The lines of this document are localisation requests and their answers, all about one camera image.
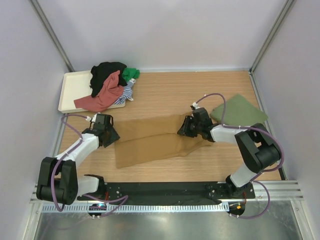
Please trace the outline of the left aluminium frame post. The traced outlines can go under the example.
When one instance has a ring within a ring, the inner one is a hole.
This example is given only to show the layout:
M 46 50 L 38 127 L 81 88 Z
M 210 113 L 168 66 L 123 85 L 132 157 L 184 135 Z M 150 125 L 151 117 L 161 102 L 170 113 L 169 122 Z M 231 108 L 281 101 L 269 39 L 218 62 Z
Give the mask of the left aluminium frame post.
M 62 44 L 60 43 L 49 19 L 47 18 L 43 8 L 41 7 L 40 3 L 38 0 L 29 0 L 28 1 L 33 8 L 35 14 L 37 15 L 38 19 L 40 20 L 42 26 L 44 27 L 44 30 L 48 34 L 50 40 L 52 41 L 54 47 L 56 48 L 58 54 L 60 55 L 62 61 L 64 62 L 66 68 L 68 69 L 69 72 L 74 72 L 75 69 L 65 52 Z

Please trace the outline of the tan brown tank top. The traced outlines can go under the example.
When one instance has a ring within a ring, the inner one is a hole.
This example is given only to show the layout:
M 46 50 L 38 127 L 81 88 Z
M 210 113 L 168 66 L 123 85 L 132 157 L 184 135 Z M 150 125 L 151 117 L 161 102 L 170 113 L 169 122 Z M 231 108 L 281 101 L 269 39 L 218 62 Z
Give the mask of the tan brown tank top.
M 180 136 L 178 130 L 189 112 L 142 119 L 117 121 L 120 136 L 114 144 L 115 165 L 118 169 L 189 153 L 212 143 L 202 139 Z

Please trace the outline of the dusty pink tank top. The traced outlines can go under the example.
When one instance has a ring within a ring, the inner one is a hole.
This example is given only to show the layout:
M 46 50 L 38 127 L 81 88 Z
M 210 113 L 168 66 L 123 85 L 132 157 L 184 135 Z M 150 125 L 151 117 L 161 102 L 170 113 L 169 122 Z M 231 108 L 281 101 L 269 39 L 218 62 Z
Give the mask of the dusty pink tank top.
M 90 112 L 103 112 L 108 109 L 124 92 L 124 87 L 118 85 L 120 71 L 111 73 L 103 82 L 102 87 L 95 97 L 91 95 L 74 100 L 77 109 Z

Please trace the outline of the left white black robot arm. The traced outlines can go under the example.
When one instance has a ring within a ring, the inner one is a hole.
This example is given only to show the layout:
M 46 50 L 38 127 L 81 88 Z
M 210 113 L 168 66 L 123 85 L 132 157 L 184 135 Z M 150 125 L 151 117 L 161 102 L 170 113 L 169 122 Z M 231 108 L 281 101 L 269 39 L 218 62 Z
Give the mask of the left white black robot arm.
M 45 157 L 40 165 L 36 197 L 52 202 L 61 212 L 62 206 L 71 205 L 78 197 L 89 194 L 101 200 L 107 193 L 102 176 L 86 174 L 78 177 L 77 168 L 94 151 L 107 148 L 120 139 L 114 128 L 114 118 L 96 113 L 93 117 L 78 115 L 89 122 L 89 127 L 78 131 L 61 118 L 61 122 L 73 130 L 78 139 L 69 148 L 54 157 Z

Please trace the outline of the right aluminium frame post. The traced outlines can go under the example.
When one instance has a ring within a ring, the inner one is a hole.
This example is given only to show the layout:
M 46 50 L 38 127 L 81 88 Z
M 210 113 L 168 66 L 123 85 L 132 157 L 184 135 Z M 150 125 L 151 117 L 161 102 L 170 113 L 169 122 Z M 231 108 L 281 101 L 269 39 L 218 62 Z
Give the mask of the right aluminium frame post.
M 269 33 L 267 34 L 267 37 L 265 39 L 265 41 L 263 42 L 256 58 L 253 61 L 253 64 L 251 66 L 251 68 L 249 69 L 249 74 L 252 75 L 255 70 L 257 69 L 257 67 L 259 66 L 261 60 L 263 59 L 265 53 L 267 52 L 268 48 L 270 47 L 270 45 L 272 44 L 273 40 L 275 39 L 276 35 L 278 34 L 278 32 L 280 31 L 283 23 L 285 22 L 288 14 L 290 13 L 290 11 L 292 10 L 292 8 L 294 7 L 295 3 L 297 1 L 296 0 L 286 0 L 283 7 L 281 8 L 279 14 L 277 15 Z

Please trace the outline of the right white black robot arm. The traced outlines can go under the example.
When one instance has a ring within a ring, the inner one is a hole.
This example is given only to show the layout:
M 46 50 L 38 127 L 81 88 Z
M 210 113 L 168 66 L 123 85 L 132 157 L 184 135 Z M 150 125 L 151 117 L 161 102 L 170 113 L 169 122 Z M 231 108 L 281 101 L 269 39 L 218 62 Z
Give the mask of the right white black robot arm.
M 243 164 L 225 179 L 225 192 L 231 198 L 242 196 L 252 180 L 283 158 L 280 144 L 261 123 L 253 126 L 213 123 L 203 107 L 194 109 L 192 115 L 184 118 L 177 134 L 190 138 L 200 135 L 212 143 L 222 142 L 238 146 Z

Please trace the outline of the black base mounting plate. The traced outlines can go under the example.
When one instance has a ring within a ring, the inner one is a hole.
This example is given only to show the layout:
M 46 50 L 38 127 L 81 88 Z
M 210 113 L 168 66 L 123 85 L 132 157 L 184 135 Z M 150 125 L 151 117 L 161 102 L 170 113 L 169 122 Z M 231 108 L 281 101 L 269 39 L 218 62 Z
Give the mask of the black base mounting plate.
M 127 195 L 126 205 L 136 206 L 204 206 L 218 205 L 223 200 L 254 199 L 250 183 L 231 193 L 225 182 L 108 182 L 105 190 L 91 196 L 104 200 L 116 200 Z

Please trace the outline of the bright green tank top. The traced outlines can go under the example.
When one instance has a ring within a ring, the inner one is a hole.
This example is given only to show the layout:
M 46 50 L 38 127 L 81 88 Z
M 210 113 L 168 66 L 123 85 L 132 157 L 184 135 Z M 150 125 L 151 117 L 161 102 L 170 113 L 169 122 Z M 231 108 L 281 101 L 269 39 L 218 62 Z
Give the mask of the bright green tank top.
M 138 79 L 140 77 L 140 70 L 137 68 L 126 67 L 122 72 L 122 78 L 128 82 L 131 79 Z

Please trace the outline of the black tank top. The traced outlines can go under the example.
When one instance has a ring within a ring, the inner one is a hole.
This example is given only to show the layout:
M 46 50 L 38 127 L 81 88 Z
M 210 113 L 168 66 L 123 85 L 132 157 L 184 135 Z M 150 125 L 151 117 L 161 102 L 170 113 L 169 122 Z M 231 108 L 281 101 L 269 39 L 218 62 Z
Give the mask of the black tank top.
M 93 66 L 90 70 L 92 78 L 90 80 L 90 88 L 92 89 L 91 97 L 96 97 L 101 91 L 104 81 L 114 72 L 119 71 L 119 86 L 127 86 L 126 80 L 122 77 L 127 66 L 121 62 L 102 62 L 98 66 Z

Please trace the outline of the olive green printed tank top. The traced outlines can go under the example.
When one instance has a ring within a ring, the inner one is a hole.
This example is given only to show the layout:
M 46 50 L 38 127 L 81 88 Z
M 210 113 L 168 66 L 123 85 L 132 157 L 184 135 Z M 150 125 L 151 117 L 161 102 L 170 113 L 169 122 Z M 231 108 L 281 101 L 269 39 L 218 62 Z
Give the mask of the olive green printed tank top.
M 236 94 L 226 101 L 223 123 L 229 126 L 253 126 L 264 124 L 268 116 L 246 98 Z

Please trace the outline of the aluminium front rail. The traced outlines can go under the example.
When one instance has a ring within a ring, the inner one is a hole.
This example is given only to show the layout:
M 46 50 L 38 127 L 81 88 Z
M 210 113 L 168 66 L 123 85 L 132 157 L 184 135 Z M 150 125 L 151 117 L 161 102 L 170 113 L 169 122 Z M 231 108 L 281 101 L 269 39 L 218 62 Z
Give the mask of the aluminium front rail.
M 272 201 L 301 200 L 304 198 L 296 180 L 269 180 L 261 181 L 260 183 L 268 190 Z M 267 192 L 261 184 L 254 182 L 252 184 L 252 191 L 258 201 L 266 201 Z

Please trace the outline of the aluminium frame post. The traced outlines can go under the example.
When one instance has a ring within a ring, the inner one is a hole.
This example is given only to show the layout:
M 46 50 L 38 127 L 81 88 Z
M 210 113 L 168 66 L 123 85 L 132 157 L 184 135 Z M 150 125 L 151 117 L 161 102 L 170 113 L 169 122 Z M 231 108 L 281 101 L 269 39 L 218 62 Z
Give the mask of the aluminium frame post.
M 267 37 L 265 39 L 265 41 L 263 42 L 256 58 L 253 61 L 253 64 L 251 66 L 251 68 L 249 69 L 249 74 L 252 75 L 255 70 L 257 69 L 257 67 L 259 66 L 261 60 L 263 59 L 265 53 L 267 52 L 268 48 L 270 47 L 270 45 L 272 44 L 273 40 L 275 39 L 276 35 L 278 34 L 278 32 L 280 31 L 283 23 L 285 22 L 288 14 L 290 13 L 290 11 L 292 10 L 292 8 L 294 7 L 295 3 L 297 1 L 296 0 L 286 0 L 283 7 L 281 8 L 279 14 L 277 15 L 269 33 L 267 34 Z
M 28 1 L 33 8 L 35 14 L 37 15 L 38 19 L 40 20 L 42 26 L 44 27 L 44 30 L 48 34 L 50 40 L 52 41 L 54 47 L 56 48 L 58 54 L 60 55 L 62 61 L 64 62 L 66 68 L 68 69 L 69 72 L 74 72 L 75 69 L 65 52 L 62 44 L 60 43 L 49 19 L 47 18 L 43 8 L 41 7 L 40 3 L 38 0 L 29 0 Z

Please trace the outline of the blue white striped tank top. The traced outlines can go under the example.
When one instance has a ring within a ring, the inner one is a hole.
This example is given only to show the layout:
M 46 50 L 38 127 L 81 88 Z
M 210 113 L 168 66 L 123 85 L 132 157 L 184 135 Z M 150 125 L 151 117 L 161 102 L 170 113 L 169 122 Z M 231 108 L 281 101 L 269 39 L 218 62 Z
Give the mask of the blue white striped tank top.
M 114 102 L 115 105 L 122 105 L 125 104 L 126 101 L 133 101 L 133 86 L 136 83 L 134 78 L 130 79 L 127 82 L 127 86 L 123 87 L 122 95 Z

